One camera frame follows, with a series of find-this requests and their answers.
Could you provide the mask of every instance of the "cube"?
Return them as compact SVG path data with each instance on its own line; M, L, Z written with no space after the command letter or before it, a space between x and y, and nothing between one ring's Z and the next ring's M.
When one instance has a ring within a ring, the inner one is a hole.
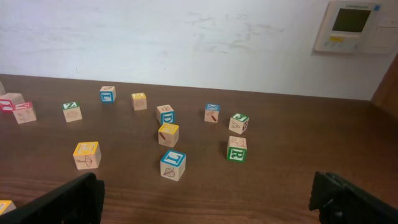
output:
M113 103L116 100L116 88L114 86L102 86L99 90L101 102Z
M205 121L217 123L218 113L220 112L220 106L215 104L206 104L205 109Z
M12 111L12 106L20 103L25 103L20 93L7 93L0 96L0 107L3 111Z
M101 150L98 142L80 142L77 144L73 158L78 170L98 168L101 161Z
M158 130L159 144L174 147L180 135L178 125L164 123Z
M132 107L134 110L146 110L147 109L147 97L145 93L133 93L131 95L132 98Z
M229 121L229 130L242 134L249 124L249 117L243 114L235 114Z
M78 102L64 103L62 109L67 122L83 119Z
M32 102L21 103L12 106L12 112L18 124L23 124L36 120L36 112L33 109Z
M2 85L2 83L0 82L0 96L3 96L6 94L6 90L4 89L4 86Z
M0 200L0 215L16 209L14 203L10 200Z
M187 157L184 153L168 150L160 161L160 175L179 181L185 171Z
M161 125L163 125L164 123L175 122L174 110L170 105L158 106L156 108L157 120L160 122Z
M244 162L248 153L248 145L245 138L230 136L226 159L234 162Z

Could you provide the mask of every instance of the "alphabet block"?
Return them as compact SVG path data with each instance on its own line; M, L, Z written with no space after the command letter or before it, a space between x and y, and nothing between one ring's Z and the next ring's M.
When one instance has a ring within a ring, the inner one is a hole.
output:
M159 144L174 147L180 136L178 125L164 123L158 130Z
M80 142L77 144L73 158L78 170L98 168L101 161L101 150L98 142Z
M249 124L249 117L243 114L235 114L229 121L229 130L242 134Z
M114 86L102 86L99 95L101 102L113 103L116 100L116 88Z
M174 110L170 105L158 106L157 108L157 120L161 125L164 123L174 123L175 115Z
M6 94L6 90L4 89L4 86L2 85L2 83L0 82L0 96L3 96Z
M248 145L245 138L230 136L226 159L234 162L244 162L248 153Z
M218 113L220 113L220 106L214 104L206 104L205 121L217 123Z
M12 106L20 103L25 103L20 93L7 93L0 96L0 107L3 111L12 111Z
M67 122L83 119L78 102L65 103L62 108Z
M132 98L132 107L134 110L146 110L147 109L147 97L145 93L133 93L131 95Z
M0 215L16 209L14 202L10 200L0 200Z
M184 153L169 150L160 161L160 175L179 181L185 171L187 157Z
M18 124L23 124L36 120L36 112L33 109L32 102L21 103L12 106L12 112Z

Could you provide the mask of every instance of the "yellow block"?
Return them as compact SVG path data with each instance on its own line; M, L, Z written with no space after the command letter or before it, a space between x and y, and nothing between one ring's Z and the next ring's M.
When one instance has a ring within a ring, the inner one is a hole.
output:
M145 93L133 93L131 96L132 96L133 100L146 99L147 98Z
M178 130L178 125L164 123L162 127L159 128L160 132L167 134L174 134Z
M333 36L331 36L330 37L330 41L342 43L342 42L344 42L344 37L333 37Z
M10 206L12 201L0 200L0 215L5 211L5 209Z
M97 150L98 142L80 142L77 144L74 156L94 155Z

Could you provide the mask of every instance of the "white wall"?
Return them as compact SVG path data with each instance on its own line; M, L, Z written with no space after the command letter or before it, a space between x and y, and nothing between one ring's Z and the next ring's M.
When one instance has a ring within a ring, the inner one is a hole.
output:
M313 54L328 2L0 0L0 73L369 100L397 49Z

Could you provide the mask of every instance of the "blue block face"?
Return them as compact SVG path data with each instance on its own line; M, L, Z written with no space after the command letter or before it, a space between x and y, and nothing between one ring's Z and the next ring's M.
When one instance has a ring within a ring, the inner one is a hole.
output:
M161 120L160 124L174 123L175 121L174 111L162 113L160 116L160 120Z
M166 152L162 158L162 162L170 164L171 166L179 167L182 161L185 159L185 154L174 150Z
M103 103L113 103L114 102L113 92L101 91L99 94L101 96L101 102L103 102Z
M208 103L206 104L206 110L220 111L220 106Z

